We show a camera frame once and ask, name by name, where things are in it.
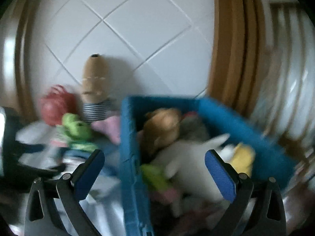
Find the blue gripper pad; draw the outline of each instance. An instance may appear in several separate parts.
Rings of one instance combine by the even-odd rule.
[[[105,155],[96,149],[86,162],[80,164],[72,174],[71,183],[77,200],[83,200],[88,195],[97,176],[105,163]]]
[[[236,184],[223,167],[224,162],[221,160],[218,154],[214,154],[214,152],[215,150],[210,150],[206,152],[204,156],[204,163],[213,180],[215,181],[218,189],[220,190],[223,198],[229,200],[230,202],[233,202],[236,197]]]

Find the yellow plush toy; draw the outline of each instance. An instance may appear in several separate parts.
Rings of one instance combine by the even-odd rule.
[[[254,150],[243,143],[235,147],[234,156],[228,162],[237,173],[246,173],[249,177],[252,175],[253,162],[255,159]]]

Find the stuffed toy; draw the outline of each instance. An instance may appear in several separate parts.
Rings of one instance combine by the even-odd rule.
[[[162,169],[151,164],[142,164],[140,168],[152,201],[168,205],[180,197],[178,191],[165,178]]]
[[[108,66],[99,54],[86,61],[82,77],[83,117],[88,123],[104,120],[110,112]]]
[[[160,108],[146,114],[140,149],[152,157],[157,150],[172,144],[179,136],[181,112],[175,108]]]
[[[180,122],[179,139],[205,142],[210,139],[207,127],[197,112],[188,112]]]
[[[120,144],[120,116],[113,115],[105,120],[94,121],[91,128],[107,136],[113,144]]]
[[[234,155],[228,163],[237,173],[245,173],[249,177],[252,175],[255,151],[248,145],[239,143],[234,149]]]
[[[221,146],[229,136],[223,134],[205,143],[178,140],[160,151],[150,164],[162,168],[165,177],[172,179],[174,187],[181,192],[211,203],[221,202],[223,196],[204,163],[204,156],[208,150]],[[175,205],[178,203],[172,203],[172,211],[176,210],[174,216],[178,217],[182,211]]]
[[[41,115],[50,126],[61,125],[65,113],[77,113],[76,97],[63,86],[55,85],[40,99]]]
[[[62,117],[62,125],[57,127],[58,140],[64,143],[63,147],[71,149],[93,152],[97,146],[89,142],[92,138],[92,130],[89,124],[81,121],[79,116],[72,113],[66,113]]]

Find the pink fabric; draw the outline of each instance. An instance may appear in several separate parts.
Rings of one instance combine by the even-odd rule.
[[[153,201],[158,201],[163,205],[168,205],[174,200],[179,198],[179,193],[175,188],[169,188],[166,191],[153,191],[150,192],[150,199]]]
[[[120,144],[120,116],[114,115],[105,120],[92,122],[91,128],[103,133],[113,144]]]
[[[197,115],[198,115],[198,113],[197,113],[196,111],[187,112],[187,113],[185,113],[185,114],[183,115],[182,119],[183,119],[183,118],[186,118],[186,117],[188,117],[188,116],[197,116]]]
[[[66,142],[63,142],[63,141],[57,140],[57,139],[52,139],[50,141],[50,144],[52,146],[57,146],[57,147],[68,147],[68,144]]]

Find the black and white stripes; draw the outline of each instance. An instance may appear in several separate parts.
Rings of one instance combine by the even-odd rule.
[[[105,120],[111,112],[111,100],[107,99],[97,104],[83,104],[83,117],[87,123]]]

